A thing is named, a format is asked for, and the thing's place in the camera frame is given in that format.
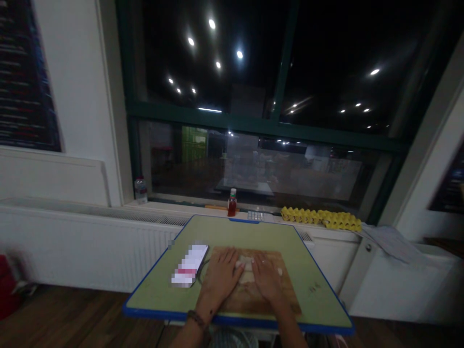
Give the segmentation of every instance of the wrist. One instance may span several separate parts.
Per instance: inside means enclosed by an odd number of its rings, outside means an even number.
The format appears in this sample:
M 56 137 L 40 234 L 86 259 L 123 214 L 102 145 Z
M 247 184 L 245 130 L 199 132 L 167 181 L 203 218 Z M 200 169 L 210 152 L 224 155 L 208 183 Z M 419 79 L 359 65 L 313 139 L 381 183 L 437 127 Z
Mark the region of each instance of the wrist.
M 195 306 L 195 312 L 203 319 L 206 325 L 209 325 L 214 315 L 216 315 L 222 301 L 217 296 L 209 292 L 200 294 L 197 304 Z

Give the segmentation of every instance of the smartphone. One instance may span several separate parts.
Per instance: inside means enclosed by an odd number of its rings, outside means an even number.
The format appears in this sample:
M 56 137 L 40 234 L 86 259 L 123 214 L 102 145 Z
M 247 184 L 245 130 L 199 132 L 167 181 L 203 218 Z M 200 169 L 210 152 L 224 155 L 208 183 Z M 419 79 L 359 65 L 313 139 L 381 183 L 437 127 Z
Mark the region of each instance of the smartphone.
M 171 284 L 178 288 L 190 288 L 195 283 L 198 269 L 207 252 L 207 245 L 190 246 L 181 263 L 175 268 Z

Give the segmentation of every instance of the water bottle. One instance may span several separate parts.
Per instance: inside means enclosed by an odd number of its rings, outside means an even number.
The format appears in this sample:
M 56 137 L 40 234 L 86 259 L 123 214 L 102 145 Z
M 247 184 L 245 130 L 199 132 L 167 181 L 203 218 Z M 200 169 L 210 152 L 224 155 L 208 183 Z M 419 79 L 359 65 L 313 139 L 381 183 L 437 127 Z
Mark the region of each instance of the water bottle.
M 146 193 L 146 183 L 143 176 L 137 177 L 134 182 L 135 188 L 135 199 L 139 204 L 145 204 L 148 202 L 148 195 Z

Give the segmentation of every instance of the wooden cutting board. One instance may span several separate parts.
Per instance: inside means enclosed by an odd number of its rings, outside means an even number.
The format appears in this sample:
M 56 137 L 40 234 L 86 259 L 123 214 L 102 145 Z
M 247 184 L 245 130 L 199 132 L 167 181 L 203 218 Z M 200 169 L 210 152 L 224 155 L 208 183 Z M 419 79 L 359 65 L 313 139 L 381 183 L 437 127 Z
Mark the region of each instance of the wooden cutting board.
M 216 246 L 213 249 L 211 258 L 215 257 L 218 253 L 225 250 L 225 246 Z M 280 278 L 284 296 L 290 303 L 292 311 L 295 316 L 301 315 L 301 308 L 296 298 L 293 285 L 291 284 L 290 276 L 285 267 L 282 255 L 278 251 L 263 251 L 253 249 L 237 249 L 239 255 L 252 257 L 258 253 L 266 255 L 268 260 L 274 263 L 275 267 L 282 269 L 282 277 Z M 210 277 L 209 268 L 206 270 L 203 282 L 207 281 Z M 244 313 L 244 314 L 261 314 L 272 315 L 272 308 L 269 303 L 261 296 L 255 283 L 237 284 L 231 295 L 224 301 L 219 312 L 224 313 Z

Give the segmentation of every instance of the person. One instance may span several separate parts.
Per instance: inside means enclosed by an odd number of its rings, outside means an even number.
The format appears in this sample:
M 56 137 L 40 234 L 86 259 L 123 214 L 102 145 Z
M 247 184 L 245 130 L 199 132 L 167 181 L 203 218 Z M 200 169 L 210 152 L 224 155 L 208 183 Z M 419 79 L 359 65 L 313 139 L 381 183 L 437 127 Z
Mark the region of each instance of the person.
M 209 280 L 204 282 L 195 311 L 177 334 L 171 347 L 199 347 L 203 333 L 211 323 L 221 304 L 235 288 L 245 265 L 234 272 L 238 253 L 235 248 L 227 248 L 209 262 Z M 253 274 L 258 290 L 266 299 L 277 319 L 278 330 L 283 347 L 307 347 L 303 334 L 298 327 L 290 304 L 283 295 L 280 276 L 272 261 L 265 255 L 257 254 L 252 260 Z

